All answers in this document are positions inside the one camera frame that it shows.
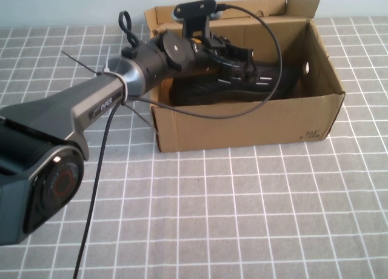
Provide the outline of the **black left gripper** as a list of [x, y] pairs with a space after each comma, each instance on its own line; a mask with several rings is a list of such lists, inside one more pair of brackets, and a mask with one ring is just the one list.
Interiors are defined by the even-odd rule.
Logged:
[[210, 35], [193, 37], [195, 54], [193, 73], [219, 69], [223, 79], [252, 79], [257, 77], [256, 68], [252, 65], [253, 50], [229, 44], [223, 37]]

